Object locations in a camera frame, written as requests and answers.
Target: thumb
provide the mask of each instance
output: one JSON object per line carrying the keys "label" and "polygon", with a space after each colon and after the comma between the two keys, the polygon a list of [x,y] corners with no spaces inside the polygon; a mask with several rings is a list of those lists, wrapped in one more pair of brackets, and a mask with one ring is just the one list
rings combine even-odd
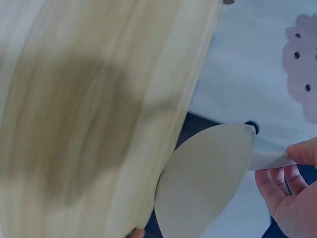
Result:
{"label": "thumb", "polygon": [[143,238],[145,235],[144,230],[136,229],[133,236],[131,238]]}
{"label": "thumb", "polygon": [[301,165],[317,165],[317,137],[290,145],[287,148],[289,156]]}

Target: curved paper edge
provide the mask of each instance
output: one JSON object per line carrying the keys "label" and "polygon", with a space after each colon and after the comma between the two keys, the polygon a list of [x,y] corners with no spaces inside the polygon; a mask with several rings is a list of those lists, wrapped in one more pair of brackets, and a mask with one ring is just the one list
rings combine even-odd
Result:
{"label": "curved paper edge", "polygon": [[155,212],[164,238],[199,237],[237,192],[255,132],[224,124],[201,131],[172,155],[157,187]]}

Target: finger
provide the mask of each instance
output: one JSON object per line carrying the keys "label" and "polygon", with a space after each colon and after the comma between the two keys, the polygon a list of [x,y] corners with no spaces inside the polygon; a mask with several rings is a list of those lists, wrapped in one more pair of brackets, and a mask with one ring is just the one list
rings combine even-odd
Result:
{"label": "finger", "polygon": [[255,177],[258,189],[265,200],[268,211],[275,217],[279,204],[286,196],[284,192],[273,183],[269,170],[257,170],[255,171]]}
{"label": "finger", "polygon": [[145,235],[144,230],[142,229],[136,229],[133,236],[131,238],[143,238]]}
{"label": "finger", "polygon": [[302,165],[317,165],[317,137],[287,148],[290,157]]}
{"label": "finger", "polygon": [[307,183],[299,173],[297,165],[291,165],[284,168],[285,178],[293,195],[300,194],[306,187]]}
{"label": "finger", "polygon": [[276,168],[270,170],[272,181],[276,186],[284,192],[286,196],[290,195],[284,178],[284,168]]}

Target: hand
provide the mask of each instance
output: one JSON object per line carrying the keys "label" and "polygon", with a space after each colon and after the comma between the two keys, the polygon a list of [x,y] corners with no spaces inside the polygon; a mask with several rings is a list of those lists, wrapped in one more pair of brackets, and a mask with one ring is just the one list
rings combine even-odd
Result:
{"label": "hand", "polygon": [[[298,164],[316,166],[317,137],[290,145],[287,152]],[[281,230],[290,238],[316,238],[317,181],[308,186],[296,165],[255,171],[255,176],[267,208]]]}
{"label": "hand", "polygon": [[136,229],[131,238],[143,238],[144,235],[145,235],[144,230],[142,230],[142,229]]}

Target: wooden surface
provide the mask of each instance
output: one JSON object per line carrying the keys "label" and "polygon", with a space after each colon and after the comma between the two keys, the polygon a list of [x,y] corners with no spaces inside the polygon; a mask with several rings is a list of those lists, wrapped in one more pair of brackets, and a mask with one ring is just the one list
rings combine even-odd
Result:
{"label": "wooden surface", "polygon": [[221,2],[0,1],[5,238],[144,227]]}

